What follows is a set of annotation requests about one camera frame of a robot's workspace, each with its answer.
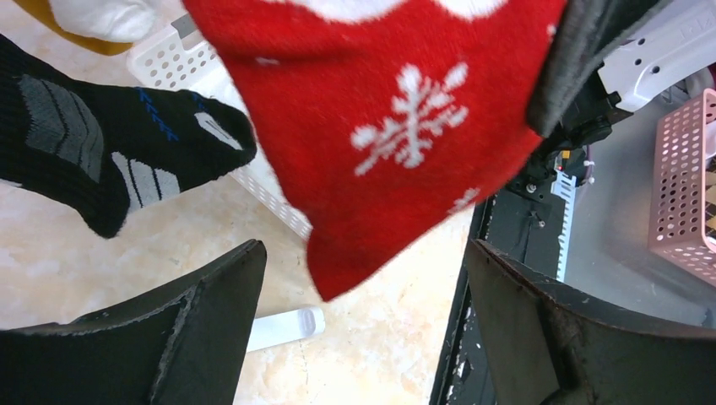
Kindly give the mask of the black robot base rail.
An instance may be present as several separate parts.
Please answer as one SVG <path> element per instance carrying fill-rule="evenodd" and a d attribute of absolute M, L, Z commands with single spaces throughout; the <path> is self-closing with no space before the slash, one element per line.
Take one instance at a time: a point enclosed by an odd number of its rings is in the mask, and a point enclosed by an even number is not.
<path fill-rule="evenodd" d="M 528 277 L 556 277 L 564 208 L 501 191 L 473 210 L 431 404 L 547 404 L 559 391 Z"/>

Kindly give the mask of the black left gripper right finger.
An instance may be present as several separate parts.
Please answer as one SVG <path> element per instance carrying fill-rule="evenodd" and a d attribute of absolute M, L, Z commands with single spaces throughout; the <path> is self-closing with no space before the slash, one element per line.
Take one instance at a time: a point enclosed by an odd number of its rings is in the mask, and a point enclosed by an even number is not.
<path fill-rule="evenodd" d="M 714 330 L 628 310 L 531 272 L 559 373 L 547 404 L 714 403 Z"/>

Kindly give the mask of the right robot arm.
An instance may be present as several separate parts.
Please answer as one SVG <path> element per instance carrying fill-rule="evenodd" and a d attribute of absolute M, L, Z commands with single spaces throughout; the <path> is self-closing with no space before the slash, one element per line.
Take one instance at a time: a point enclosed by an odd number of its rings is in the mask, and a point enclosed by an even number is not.
<path fill-rule="evenodd" d="M 569 1 L 527 109 L 543 138 L 507 189 L 536 199 L 556 156 L 607 138 L 715 62 L 713 1 Z"/>

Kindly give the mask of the white sock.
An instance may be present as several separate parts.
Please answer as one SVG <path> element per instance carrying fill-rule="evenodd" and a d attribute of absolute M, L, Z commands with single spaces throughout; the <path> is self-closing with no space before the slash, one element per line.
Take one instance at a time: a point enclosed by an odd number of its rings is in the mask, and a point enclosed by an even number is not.
<path fill-rule="evenodd" d="M 116 43 L 142 40 L 158 17 L 158 1 L 50 0 L 57 24 L 83 37 Z"/>

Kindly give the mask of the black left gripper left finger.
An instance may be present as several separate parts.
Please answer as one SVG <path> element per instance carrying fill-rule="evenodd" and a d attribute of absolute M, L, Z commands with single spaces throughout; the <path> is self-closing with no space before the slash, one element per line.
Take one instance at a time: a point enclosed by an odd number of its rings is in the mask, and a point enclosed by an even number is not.
<path fill-rule="evenodd" d="M 2 331 L 2 403 L 232 403 L 266 263 L 248 240 L 67 324 Z"/>

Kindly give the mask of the mustard yellow striped sock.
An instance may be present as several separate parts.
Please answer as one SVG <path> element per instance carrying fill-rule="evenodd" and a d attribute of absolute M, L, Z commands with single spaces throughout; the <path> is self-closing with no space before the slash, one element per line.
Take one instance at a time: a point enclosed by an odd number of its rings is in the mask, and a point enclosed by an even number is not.
<path fill-rule="evenodd" d="M 132 43 L 110 42 L 67 32 L 55 20 L 47 0 L 13 0 L 13 2 L 55 34 L 88 51 L 112 57 L 128 51 L 133 46 Z"/>

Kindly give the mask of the black sock with grey pattern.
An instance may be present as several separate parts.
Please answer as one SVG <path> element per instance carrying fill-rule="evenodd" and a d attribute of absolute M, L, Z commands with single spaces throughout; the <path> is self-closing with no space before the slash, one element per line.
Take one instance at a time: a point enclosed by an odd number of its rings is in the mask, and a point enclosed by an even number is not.
<path fill-rule="evenodd" d="M 252 124 L 191 90 L 92 84 L 1 40 L 1 181 L 112 238 L 133 211 L 250 163 Z"/>

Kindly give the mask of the red snowflake sock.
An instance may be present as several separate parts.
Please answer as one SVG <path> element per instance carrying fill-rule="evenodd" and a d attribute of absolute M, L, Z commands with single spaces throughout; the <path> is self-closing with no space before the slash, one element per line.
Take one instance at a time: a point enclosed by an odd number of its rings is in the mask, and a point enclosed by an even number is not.
<path fill-rule="evenodd" d="M 288 203 L 323 300 L 498 191 L 563 1 L 187 1 Z"/>

